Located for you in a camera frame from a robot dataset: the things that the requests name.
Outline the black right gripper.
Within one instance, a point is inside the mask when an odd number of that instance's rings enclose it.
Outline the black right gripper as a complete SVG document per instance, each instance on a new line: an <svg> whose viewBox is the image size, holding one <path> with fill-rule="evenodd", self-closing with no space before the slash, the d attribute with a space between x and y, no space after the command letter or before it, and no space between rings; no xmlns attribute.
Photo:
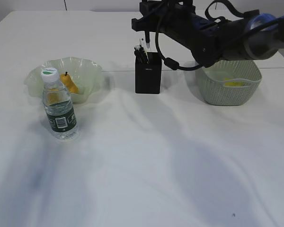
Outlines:
<svg viewBox="0 0 284 227"><path fill-rule="evenodd" d="M143 0L139 3L142 18L131 20L132 30L163 33L184 47L194 46L197 34L195 23L199 16L185 5L175 4L169 8L166 3L155 0Z"/></svg>

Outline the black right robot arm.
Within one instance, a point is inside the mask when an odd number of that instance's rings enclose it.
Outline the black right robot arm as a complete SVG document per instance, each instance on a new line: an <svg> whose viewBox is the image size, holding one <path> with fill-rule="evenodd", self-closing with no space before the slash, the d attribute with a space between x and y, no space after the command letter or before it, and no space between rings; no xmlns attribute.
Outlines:
<svg viewBox="0 0 284 227"><path fill-rule="evenodd" d="M201 17L191 0L143 0L139 4L142 17L132 19L131 26L145 35L153 32L156 39L164 34L191 52L196 65L184 67L158 49L160 58L172 70L194 71L221 60L266 60L284 49L284 16L259 10L239 12L229 1L222 3L236 20L212 17L207 10Z"/></svg>

